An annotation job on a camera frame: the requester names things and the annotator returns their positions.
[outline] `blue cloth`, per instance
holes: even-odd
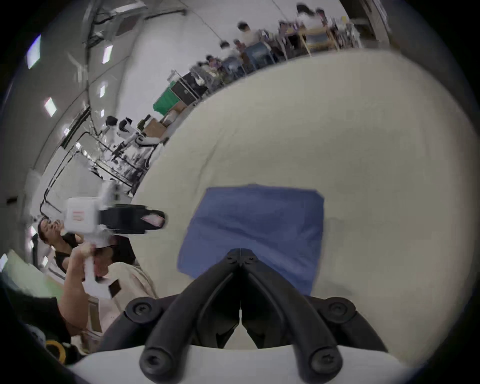
[[[197,278],[231,249],[248,248],[308,295],[323,218],[324,199],[317,191],[256,184],[209,188],[189,224],[178,269]]]

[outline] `human arm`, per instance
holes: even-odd
[[[70,257],[65,257],[63,258],[62,262],[61,262],[61,266],[63,267],[63,269],[66,271],[68,270],[68,260],[70,259]]]
[[[88,295],[82,285],[84,261],[93,256],[95,246],[84,243],[72,250],[69,257],[67,276],[63,284],[63,295],[59,301],[59,311],[71,335],[85,329],[88,322]]]

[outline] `woman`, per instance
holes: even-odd
[[[38,223],[38,237],[47,245],[55,249],[55,262],[57,266],[67,273],[72,250],[83,243],[83,236],[67,232],[61,235],[63,223],[60,220],[51,221],[43,219]],[[121,262],[133,264],[135,255],[128,238],[123,236],[112,237],[112,245],[103,249],[101,257],[95,258],[95,274],[104,276],[108,272],[108,266],[112,263]]]

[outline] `beige shirt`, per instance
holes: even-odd
[[[247,31],[242,33],[242,42],[246,47],[260,43],[260,32],[258,31]]]

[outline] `table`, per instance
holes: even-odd
[[[243,78],[200,103],[133,202],[168,224],[133,237],[158,295],[206,188],[259,183],[325,197],[313,296],[343,296],[390,352],[418,364],[467,297],[479,207],[478,138],[440,83],[390,51],[332,51]]]

